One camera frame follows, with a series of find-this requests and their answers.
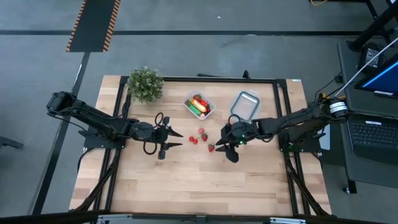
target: white cable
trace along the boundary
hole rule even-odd
[[[391,44],[387,45],[386,47],[384,47],[376,56],[374,56],[370,61],[368,61],[366,63],[366,65],[364,65],[361,69],[358,70],[358,72],[334,95],[334,97],[336,97],[339,93],[341,93],[341,91],[343,91],[348,85],[349,83],[351,83],[351,81],[354,80],[354,78],[359,75],[362,70],[364,70],[364,68],[366,66],[368,66],[375,58],[377,58],[380,54],[383,53],[383,51],[385,51],[387,48],[389,48],[393,43],[395,43],[398,40],[398,38],[396,38],[393,42],[391,42]]]

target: monitor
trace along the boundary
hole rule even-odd
[[[355,87],[386,96],[398,96],[398,54],[373,75],[361,80]]]

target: laptop keyboard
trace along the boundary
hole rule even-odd
[[[398,127],[348,121],[352,143],[355,145],[398,149]]]

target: yellow and black striped tape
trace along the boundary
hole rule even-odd
[[[109,22],[108,30],[106,32],[103,52],[107,52],[109,50],[109,45],[111,44],[114,25],[116,23],[116,18],[118,16],[118,12],[119,12],[119,6],[120,6],[120,0],[114,0],[114,6],[113,6],[111,20]]]
[[[79,24],[81,15],[83,14],[83,10],[84,10],[84,8],[86,6],[86,1],[87,0],[84,0],[83,3],[81,4],[79,15],[77,15],[77,19],[76,19],[75,25],[73,26],[72,34],[71,34],[71,36],[69,38],[69,41],[68,41],[67,52],[70,52],[70,44],[72,43],[73,37],[75,36],[77,25]]]

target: black desk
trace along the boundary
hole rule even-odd
[[[347,82],[358,71],[356,65],[359,61],[359,55],[350,51],[345,42],[338,44],[338,53],[343,81]],[[371,92],[355,90],[353,85],[345,89],[345,94],[347,106],[353,111],[379,116],[397,116],[397,100],[381,98],[374,96]],[[341,145],[343,149],[348,180],[398,187],[398,166],[381,164],[355,156],[349,140],[347,123],[339,124],[337,129],[339,131],[331,133],[331,141],[335,142],[337,147]]]

